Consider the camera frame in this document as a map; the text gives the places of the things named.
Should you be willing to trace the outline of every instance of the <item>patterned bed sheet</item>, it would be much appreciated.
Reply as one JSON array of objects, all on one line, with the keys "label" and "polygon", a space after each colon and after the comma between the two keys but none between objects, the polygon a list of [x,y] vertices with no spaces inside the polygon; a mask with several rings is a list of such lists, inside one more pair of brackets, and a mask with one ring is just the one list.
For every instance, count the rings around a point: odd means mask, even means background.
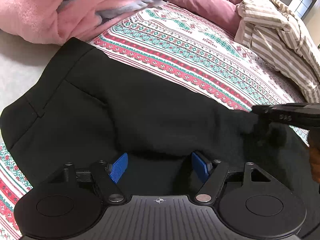
[{"label": "patterned bed sheet", "polygon": [[[229,109],[304,102],[292,83],[233,36],[170,3],[148,8],[92,42],[109,57],[206,95]],[[307,142],[307,131],[292,127]],[[21,236],[15,203],[31,189],[4,143],[0,146],[0,239]]]}]

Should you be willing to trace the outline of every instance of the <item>window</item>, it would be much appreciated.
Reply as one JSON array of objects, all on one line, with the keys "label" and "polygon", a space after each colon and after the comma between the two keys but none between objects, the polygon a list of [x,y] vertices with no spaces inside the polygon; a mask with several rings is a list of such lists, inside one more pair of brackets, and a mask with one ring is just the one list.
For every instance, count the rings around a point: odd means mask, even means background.
[{"label": "window", "polygon": [[292,0],[289,4],[289,9],[295,12],[295,14],[302,18],[310,7],[312,0]]}]

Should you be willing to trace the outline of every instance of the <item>black robotic device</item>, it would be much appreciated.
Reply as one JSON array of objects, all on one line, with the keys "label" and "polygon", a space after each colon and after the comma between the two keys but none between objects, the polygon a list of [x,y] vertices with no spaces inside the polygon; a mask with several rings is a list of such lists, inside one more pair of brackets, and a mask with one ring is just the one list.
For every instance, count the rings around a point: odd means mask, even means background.
[{"label": "black robotic device", "polygon": [[[320,126],[319,104],[253,106],[252,111],[265,124]],[[234,171],[198,152],[191,159],[204,182],[193,199],[126,199],[116,185],[128,165],[126,154],[114,164],[98,161],[88,169],[67,163],[18,201],[14,216],[22,240],[299,239],[304,203],[266,171],[254,163]]]}]

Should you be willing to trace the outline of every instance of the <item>gray surface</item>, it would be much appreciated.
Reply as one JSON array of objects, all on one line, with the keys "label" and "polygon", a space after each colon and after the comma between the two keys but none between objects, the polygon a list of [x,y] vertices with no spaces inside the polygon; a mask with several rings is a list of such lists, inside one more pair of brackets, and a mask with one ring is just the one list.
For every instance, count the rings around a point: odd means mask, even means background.
[{"label": "gray surface", "polygon": [[38,81],[58,49],[57,45],[33,44],[0,30],[0,113]]},{"label": "gray surface", "polygon": [[[250,240],[220,222],[213,209],[186,196],[133,196],[109,207],[93,228],[70,240]],[[299,240],[291,236],[285,240]]]}]

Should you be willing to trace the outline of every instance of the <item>gray ribbed plate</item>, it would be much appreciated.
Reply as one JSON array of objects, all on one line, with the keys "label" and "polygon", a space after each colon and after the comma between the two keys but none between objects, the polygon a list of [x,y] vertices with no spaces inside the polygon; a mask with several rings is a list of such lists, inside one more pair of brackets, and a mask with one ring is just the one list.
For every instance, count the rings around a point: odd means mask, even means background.
[{"label": "gray ribbed plate", "polygon": [[[106,210],[90,230],[70,240],[249,240],[228,229],[213,209],[187,196],[133,196]],[[299,240],[296,236],[286,240]]]}]

